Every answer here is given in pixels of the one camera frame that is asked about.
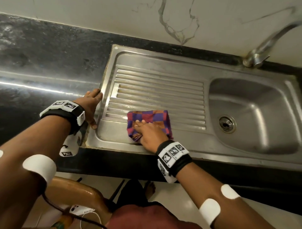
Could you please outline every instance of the person's left arm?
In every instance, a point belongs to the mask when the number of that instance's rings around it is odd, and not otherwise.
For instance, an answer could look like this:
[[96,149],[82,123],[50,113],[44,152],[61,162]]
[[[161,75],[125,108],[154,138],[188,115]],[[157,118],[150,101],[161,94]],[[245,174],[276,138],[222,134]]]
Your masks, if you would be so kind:
[[[93,129],[96,106],[102,99],[99,89],[87,92],[74,102],[85,110]],[[70,122],[49,115],[0,146],[0,228],[21,228],[37,197],[45,188],[45,180],[23,168],[25,159],[42,154],[55,160],[70,132]]]

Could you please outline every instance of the marble wall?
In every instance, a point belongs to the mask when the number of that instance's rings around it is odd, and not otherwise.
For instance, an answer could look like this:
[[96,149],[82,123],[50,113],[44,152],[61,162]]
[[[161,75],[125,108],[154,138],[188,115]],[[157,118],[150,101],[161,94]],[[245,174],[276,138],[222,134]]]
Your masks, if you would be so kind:
[[[302,0],[1,0],[0,11],[244,56],[302,19]],[[302,67],[301,37],[289,31],[268,60]]]

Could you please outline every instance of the person's right arm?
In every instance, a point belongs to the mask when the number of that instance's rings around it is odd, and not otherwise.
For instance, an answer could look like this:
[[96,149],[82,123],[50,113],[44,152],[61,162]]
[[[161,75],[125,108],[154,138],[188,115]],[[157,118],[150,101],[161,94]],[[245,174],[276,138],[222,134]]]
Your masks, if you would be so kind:
[[[168,140],[162,130],[153,125],[137,121],[135,129],[143,134],[140,142],[150,152],[155,153],[159,145]],[[189,194],[198,209],[205,200],[211,198],[220,205],[220,214],[212,223],[215,229],[259,228],[273,229],[273,227],[253,210],[241,198],[228,199],[222,192],[222,183],[209,173],[191,162],[185,165],[176,175],[177,180]]]

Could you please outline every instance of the wire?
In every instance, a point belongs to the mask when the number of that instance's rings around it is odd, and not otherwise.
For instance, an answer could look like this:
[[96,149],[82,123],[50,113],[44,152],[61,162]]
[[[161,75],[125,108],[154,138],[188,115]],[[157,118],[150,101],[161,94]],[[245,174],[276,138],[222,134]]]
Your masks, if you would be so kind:
[[[87,212],[87,213],[83,214],[82,216],[84,216],[84,215],[86,215],[86,214],[89,214],[89,213],[94,213],[94,214],[96,214],[96,215],[98,216],[98,219],[99,219],[99,221],[100,221],[100,224],[102,223],[100,216],[99,216],[95,211]],[[82,220],[80,220],[80,229],[82,229]]]
[[95,221],[90,220],[90,219],[83,218],[83,217],[81,217],[81,216],[72,214],[72,213],[70,213],[70,212],[66,212],[64,209],[62,209],[62,208],[56,206],[55,204],[53,204],[53,203],[46,197],[45,192],[42,193],[42,197],[43,197],[43,199],[45,200],[46,203],[48,203],[50,206],[52,206],[53,208],[57,209],[58,211],[62,212],[62,213],[65,214],[65,215],[69,215],[69,216],[71,216],[71,217],[73,217],[73,218],[75,218],[75,219],[83,220],[84,222],[87,222],[87,223],[90,223],[90,224],[94,224],[94,225],[99,226],[99,227],[101,227],[101,228],[103,228],[103,229],[107,229],[107,227],[105,227],[104,225],[102,225],[102,224],[100,224],[100,223],[98,223],[98,222],[95,222]]

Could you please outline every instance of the checkered cloth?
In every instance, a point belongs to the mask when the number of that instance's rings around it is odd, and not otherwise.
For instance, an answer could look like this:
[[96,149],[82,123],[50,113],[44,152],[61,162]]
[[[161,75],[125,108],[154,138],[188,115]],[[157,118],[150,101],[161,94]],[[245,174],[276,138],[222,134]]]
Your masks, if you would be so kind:
[[129,137],[134,141],[138,141],[143,135],[134,129],[135,121],[145,120],[152,122],[154,125],[159,126],[164,133],[167,134],[169,139],[173,139],[170,119],[168,111],[154,110],[154,111],[130,111],[127,113],[128,126],[127,131]]

